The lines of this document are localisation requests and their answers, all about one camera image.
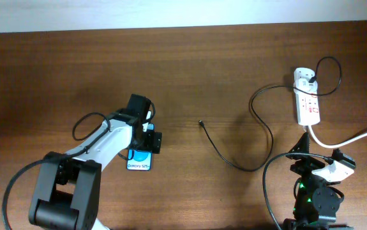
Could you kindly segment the blue screen Galaxy smartphone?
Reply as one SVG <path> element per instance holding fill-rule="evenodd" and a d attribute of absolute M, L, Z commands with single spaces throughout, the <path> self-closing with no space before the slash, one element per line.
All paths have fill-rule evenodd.
<path fill-rule="evenodd" d="M 148 124 L 146 129 L 145 142 L 138 149 L 128 150 L 128 160 L 126 161 L 126 169 L 129 171 L 150 171 L 152 165 L 152 151 L 150 150 L 150 135 L 154 132 L 154 125 Z"/>

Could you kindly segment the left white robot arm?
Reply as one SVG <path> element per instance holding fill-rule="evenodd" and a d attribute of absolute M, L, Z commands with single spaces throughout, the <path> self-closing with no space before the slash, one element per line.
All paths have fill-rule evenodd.
<path fill-rule="evenodd" d="M 104 116 L 100 126 L 66 153 L 44 157 L 29 222 L 43 229 L 105 229 L 98 220 L 101 173 L 123 150 L 127 169 L 148 171 L 161 148 L 162 134 L 151 123 L 150 99 L 132 94 L 125 108 Z"/>

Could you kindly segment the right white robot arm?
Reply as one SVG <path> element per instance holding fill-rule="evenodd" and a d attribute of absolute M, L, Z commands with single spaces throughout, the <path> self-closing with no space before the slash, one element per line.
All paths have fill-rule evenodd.
<path fill-rule="evenodd" d="M 300 178 L 294 185 L 294 217 L 285 219 L 283 228 L 352 229 L 347 224 L 336 223 L 336 213 L 345 195 L 333 186 L 354 173 L 355 160 L 338 148 L 322 162 L 309 156 L 309 152 L 310 136 L 306 132 L 287 156 L 296 161 L 290 170 Z"/>

